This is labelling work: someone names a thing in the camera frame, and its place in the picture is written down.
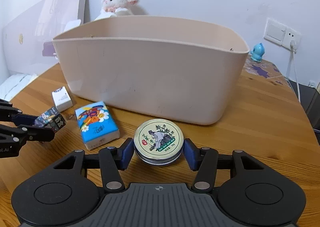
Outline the white plush lamb toy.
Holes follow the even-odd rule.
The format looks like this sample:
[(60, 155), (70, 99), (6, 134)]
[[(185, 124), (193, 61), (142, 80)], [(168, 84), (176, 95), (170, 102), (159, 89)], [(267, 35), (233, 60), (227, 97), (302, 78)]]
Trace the white plush lamb toy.
[(133, 15), (131, 7), (138, 2), (139, 0), (101, 0), (101, 11), (95, 21), (110, 17)]

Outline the white wall switch socket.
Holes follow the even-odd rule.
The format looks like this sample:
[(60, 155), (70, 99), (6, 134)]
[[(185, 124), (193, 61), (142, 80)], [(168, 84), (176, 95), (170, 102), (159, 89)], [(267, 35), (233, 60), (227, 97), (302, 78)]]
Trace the white wall switch socket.
[(295, 29), (274, 19), (267, 19), (264, 39), (296, 53), (301, 38), (302, 34)]

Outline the round metal balm tin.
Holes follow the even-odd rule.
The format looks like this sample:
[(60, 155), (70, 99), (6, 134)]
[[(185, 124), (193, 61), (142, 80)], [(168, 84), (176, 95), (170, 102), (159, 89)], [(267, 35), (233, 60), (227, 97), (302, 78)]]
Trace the round metal balm tin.
[(144, 122), (137, 128), (133, 140), (139, 158), (155, 166), (173, 163), (181, 155), (184, 145), (181, 129), (165, 119)]

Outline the blue cartoon tissue pack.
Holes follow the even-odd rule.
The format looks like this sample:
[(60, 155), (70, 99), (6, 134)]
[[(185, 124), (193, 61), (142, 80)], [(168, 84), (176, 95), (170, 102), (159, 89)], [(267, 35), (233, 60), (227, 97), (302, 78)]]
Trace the blue cartoon tissue pack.
[(103, 101), (75, 110), (85, 147), (93, 150), (120, 138), (120, 131)]

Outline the black glass side table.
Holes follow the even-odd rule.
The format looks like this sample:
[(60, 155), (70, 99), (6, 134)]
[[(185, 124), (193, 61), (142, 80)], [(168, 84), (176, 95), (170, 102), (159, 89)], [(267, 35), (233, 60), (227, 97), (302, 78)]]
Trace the black glass side table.
[(316, 132), (319, 132), (320, 118), (320, 96), (319, 92), (309, 86), (299, 84), (300, 103), (310, 121), (310, 124)]

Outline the pink purple flat board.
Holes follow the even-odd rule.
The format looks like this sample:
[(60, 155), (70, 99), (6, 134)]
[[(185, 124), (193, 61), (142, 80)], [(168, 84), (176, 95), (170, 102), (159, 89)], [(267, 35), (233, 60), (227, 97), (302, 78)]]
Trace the pink purple flat board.
[(10, 74), (40, 75), (57, 64), (52, 39), (72, 22), (84, 21), (86, 0), (42, 0), (3, 28), (3, 51)]

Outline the beige plastic storage bin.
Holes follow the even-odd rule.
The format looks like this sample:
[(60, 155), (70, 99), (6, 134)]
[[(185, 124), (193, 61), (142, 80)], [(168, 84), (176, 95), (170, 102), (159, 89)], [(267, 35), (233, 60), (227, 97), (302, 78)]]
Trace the beige plastic storage bin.
[(223, 115), (249, 54), (230, 28), (148, 15), (106, 18), (56, 42), (73, 94), (198, 125)]

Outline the purple cartoon small box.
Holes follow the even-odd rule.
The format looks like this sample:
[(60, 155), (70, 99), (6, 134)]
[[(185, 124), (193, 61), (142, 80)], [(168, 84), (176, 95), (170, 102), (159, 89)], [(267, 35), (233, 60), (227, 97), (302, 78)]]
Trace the purple cartoon small box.
[(61, 130), (65, 125), (66, 121), (56, 107), (51, 107), (39, 115), (33, 124), (33, 126), (49, 128), (55, 133)]

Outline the white small card box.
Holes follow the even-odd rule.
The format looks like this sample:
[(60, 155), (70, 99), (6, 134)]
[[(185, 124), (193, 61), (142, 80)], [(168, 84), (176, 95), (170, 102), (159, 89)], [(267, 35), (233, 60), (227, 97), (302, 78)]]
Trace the white small card box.
[(52, 92), (52, 98), (54, 105), (59, 112), (63, 112), (73, 106), (72, 99), (64, 86), (54, 90)]

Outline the blue cartoon figurine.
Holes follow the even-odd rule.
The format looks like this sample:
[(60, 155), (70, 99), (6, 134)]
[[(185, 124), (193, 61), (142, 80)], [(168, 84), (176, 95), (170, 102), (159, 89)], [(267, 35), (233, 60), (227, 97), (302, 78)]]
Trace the blue cartoon figurine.
[(250, 51), (250, 54), (253, 61), (260, 63), (263, 55), (265, 54), (264, 45), (262, 43), (256, 44)]

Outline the purple patterned paper mat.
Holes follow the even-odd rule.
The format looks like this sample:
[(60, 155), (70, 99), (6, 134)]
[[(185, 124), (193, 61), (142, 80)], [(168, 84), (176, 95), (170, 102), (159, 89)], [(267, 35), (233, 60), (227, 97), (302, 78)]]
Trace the purple patterned paper mat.
[(258, 63), (248, 57), (244, 64), (244, 70), (255, 76), (263, 77), (275, 85), (284, 85), (290, 87), (290, 84), (281, 74), (280, 70), (278, 70), (276, 65), (269, 61), (262, 60), (260, 63)]

